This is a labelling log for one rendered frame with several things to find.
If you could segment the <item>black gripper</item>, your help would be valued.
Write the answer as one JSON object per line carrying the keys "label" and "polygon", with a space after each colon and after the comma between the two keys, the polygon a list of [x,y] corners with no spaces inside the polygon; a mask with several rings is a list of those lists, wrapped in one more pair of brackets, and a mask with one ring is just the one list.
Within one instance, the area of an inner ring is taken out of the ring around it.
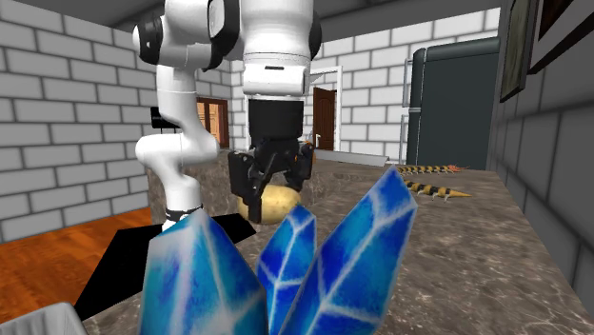
{"label": "black gripper", "polygon": [[253,149],[230,152],[228,172],[230,190],[247,206],[248,219],[253,223],[262,222],[262,195],[277,172],[275,166],[280,161],[277,153],[296,154],[284,173],[287,187],[301,191],[304,181],[311,177],[314,145],[298,144],[303,134],[303,118],[304,102],[300,100],[248,100],[248,128]]}

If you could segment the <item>yellow potato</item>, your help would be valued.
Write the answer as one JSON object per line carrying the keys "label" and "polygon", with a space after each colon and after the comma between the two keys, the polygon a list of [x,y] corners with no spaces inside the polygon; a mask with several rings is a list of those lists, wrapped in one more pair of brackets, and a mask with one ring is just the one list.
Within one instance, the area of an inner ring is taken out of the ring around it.
{"label": "yellow potato", "polygon": [[301,203],[301,195],[290,187],[267,185],[261,197],[261,225],[281,223],[286,215]]}

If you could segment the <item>brown panelled door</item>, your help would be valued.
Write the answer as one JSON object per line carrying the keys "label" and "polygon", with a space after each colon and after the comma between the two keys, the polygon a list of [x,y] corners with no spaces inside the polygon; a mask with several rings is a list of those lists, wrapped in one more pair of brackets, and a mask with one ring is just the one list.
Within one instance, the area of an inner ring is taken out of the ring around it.
{"label": "brown panelled door", "polygon": [[199,118],[219,142],[221,148],[229,148],[228,102],[221,99],[197,98]]}

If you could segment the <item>blue crystal cluster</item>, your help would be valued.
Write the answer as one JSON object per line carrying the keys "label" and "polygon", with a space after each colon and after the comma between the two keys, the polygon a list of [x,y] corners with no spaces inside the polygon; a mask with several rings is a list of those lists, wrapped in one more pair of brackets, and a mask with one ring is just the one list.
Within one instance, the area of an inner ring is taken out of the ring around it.
{"label": "blue crystal cluster", "polygon": [[256,267],[196,210],[149,243],[137,335],[374,335],[416,210],[391,167],[322,243],[294,207]]}

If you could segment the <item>yellow black centipede toy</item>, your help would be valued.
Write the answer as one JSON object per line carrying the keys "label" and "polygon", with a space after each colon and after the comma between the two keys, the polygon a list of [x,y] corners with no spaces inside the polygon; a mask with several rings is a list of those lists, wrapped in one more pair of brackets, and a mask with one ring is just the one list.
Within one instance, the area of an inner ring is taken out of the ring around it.
{"label": "yellow black centipede toy", "polygon": [[446,166],[405,166],[405,167],[396,167],[400,176],[404,179],[406,187],[413,192],[416,192],[418,195],[424,194],[430,196],[432,200],[436,197],[441,197],[446,202],[448,198],[465,198],[470,197],[470,194],[453,190],[448,187],[436,187],[429,184],[417,183],[414,181],[410,181],[406,179],[407,175],[411,174],[423,174],[423,173],[455,173],[461,170],[467,169],[467,167],[457,167],[456,165],[446,165]]}

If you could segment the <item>black robot stand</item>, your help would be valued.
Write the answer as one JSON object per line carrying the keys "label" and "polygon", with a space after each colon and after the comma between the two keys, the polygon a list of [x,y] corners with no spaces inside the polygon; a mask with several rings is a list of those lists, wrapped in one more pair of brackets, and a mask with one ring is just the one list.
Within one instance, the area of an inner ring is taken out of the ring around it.
{"label": "black robot stand", "polygon": [[[252,225],[239,213],[212,218],[221,226],[232,243],[237,244],[256,233]],[[81,320],[86,320],[141,292],[143,288],[149,241],[162,232],[155,226],[118,230],[74,308]],[[200,271],[194,279],[198,292],[214,288],[212,274]]]}

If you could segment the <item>dark grey refrigerator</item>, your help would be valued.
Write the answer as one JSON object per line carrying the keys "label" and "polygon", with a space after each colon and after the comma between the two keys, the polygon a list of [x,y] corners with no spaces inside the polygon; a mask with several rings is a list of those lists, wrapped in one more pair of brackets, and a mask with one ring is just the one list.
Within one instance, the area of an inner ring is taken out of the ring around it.
{"label": "dark grey refrigerator", "polygon": [[408,165],[486,169],[498,60],[497,37],[412,54]]}

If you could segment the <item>brown door with white frame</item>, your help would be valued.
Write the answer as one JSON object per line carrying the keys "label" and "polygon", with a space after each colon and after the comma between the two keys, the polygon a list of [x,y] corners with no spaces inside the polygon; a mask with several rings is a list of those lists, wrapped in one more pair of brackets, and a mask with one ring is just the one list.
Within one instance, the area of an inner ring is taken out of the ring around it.
{"label": "brown door with white frame", "polygon": [[343,67],[313,69],[310,73],[312,82],[325,74],[336,75],[336,89],[322,89],[313,86],[313,144],[324,150],[339,151],[341,148]]}

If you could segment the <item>dark framed wall picture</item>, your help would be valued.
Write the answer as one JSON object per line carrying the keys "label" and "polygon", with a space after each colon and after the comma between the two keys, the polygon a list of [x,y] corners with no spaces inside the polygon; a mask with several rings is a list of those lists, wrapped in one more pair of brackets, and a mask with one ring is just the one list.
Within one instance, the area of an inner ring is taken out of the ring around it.
{"label": "dark framed wall picture", "polygon": [[539,0],[513,0],[510,8],[500,102],[525,88]]}

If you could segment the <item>black framed wall picture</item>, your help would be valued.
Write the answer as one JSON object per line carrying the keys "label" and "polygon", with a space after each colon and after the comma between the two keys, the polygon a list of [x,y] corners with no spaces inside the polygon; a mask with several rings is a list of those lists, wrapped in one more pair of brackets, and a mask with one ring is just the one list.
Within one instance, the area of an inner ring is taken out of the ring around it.
{"label": "black framed wall picture", "polygon": [[538,0],[528,74],[536,74],[594,30],[594,0]]}

